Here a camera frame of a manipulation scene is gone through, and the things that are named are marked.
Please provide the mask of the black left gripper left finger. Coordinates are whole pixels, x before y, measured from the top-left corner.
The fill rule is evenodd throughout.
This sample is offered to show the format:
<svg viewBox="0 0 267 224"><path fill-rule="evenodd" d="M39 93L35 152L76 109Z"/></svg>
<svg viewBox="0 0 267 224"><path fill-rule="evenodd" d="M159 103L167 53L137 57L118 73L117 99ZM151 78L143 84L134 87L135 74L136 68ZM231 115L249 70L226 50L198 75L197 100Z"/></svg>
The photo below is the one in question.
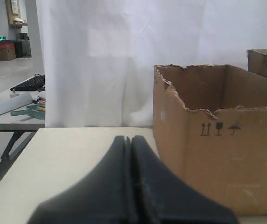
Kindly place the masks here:
<svg viewBox="0 0 267 224"><path fill-rule="evenodd" d="M130 140L114 138L101 161L77 184L42 202L30 224L130 224Z"/></svg>

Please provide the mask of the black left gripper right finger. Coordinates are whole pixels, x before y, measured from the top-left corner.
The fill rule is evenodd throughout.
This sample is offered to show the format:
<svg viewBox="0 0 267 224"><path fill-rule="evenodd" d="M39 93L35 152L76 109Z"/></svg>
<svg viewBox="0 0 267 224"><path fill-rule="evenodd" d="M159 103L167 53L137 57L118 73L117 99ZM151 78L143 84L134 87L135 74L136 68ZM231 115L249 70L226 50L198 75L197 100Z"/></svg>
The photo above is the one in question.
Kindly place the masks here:
<svg viewBox="0 0 267 224"><path fill-rule="evenodd" d="M143 136L131 142L141 224L237 224L227 207L197 192L173 174Z"/></svg>

